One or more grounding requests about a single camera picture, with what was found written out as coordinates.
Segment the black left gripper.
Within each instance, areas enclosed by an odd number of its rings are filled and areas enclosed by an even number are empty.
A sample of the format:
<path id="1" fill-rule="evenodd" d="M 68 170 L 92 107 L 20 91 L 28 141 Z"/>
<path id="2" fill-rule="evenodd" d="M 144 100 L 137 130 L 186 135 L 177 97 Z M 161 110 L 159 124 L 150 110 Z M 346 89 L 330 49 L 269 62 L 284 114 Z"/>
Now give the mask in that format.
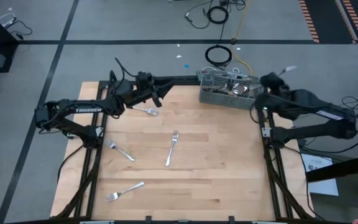
<path id="1" fill-rule="evenodd" d="M 160 108 L 162 107 L 162 103 L 160 102 L 159 98 L 165 97 L 173 86 L 174 83 L 172 79 L 157 79 L 155 83 L 137 82 L 137 89 L 134 91 L 134 105 L 152 99 L 154 105 Z"/>

